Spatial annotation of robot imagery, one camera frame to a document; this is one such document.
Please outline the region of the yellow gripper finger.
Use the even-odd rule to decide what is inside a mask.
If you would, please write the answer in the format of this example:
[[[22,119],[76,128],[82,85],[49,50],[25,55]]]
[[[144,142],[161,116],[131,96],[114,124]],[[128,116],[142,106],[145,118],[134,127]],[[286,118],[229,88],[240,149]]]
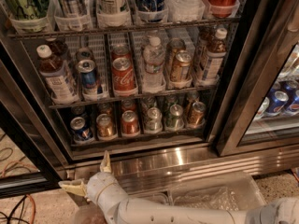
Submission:
[[[109,156],[109,152],[107,150],[105,151],[104,157],[101,160],[100,171],[103,173],[111,173],[112,172],[110,156]]]
[[[66,192],[75,194],[80,197],[85,197],[87,195],[86,185],[83,179],[60,181],[59,186]]]

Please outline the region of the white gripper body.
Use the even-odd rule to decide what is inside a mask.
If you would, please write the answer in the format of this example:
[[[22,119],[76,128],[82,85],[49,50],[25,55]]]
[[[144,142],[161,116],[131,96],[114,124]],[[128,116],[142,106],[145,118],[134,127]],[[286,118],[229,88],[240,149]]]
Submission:
[[[87,183],[87,197],[96,204],[120,202],[120,185],[111,173],[97,173]]]

